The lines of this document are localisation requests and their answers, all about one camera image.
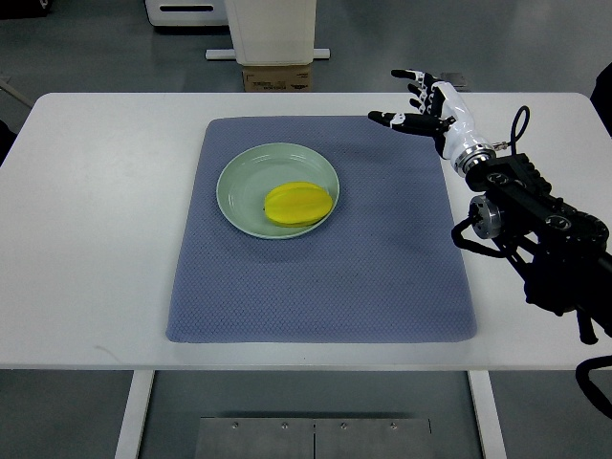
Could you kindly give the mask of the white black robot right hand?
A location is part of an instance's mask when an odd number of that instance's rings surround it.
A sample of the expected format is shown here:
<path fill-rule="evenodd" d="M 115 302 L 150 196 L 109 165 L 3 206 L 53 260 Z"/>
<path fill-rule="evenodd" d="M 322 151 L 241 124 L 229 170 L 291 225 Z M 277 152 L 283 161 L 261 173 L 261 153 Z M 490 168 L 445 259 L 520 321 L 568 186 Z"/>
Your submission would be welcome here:
<path fill-rule="evenodd" d="M 417 70 L 393 70 L 391 75 L 408 81 L 409 103 L 416 111 L 371 111 L 370 120 L 403 134 L 432 138 L 440 157 L 455 163 L 469 155 L 494 154 L 451 83 Z"/>

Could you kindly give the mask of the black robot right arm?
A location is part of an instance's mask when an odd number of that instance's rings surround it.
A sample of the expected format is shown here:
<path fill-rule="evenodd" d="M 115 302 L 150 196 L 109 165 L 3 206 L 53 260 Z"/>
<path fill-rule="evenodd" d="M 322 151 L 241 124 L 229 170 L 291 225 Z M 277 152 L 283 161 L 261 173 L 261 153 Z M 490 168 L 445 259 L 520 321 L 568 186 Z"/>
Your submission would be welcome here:
<path fill-rule="evenodd" d="M 524 281 L 527 303 L 559 317 L 575 312 L 580 340 L 592 345 L 596 326 L 611 331 L 609 230 L 553 196 L 527 155 L 515 151 L 529 119 L 529 108 L 521 106 L 510 155 L 470 163 L 465 180 L 475 195 L 451 237 L 460 249 L 507 259 Z"/>

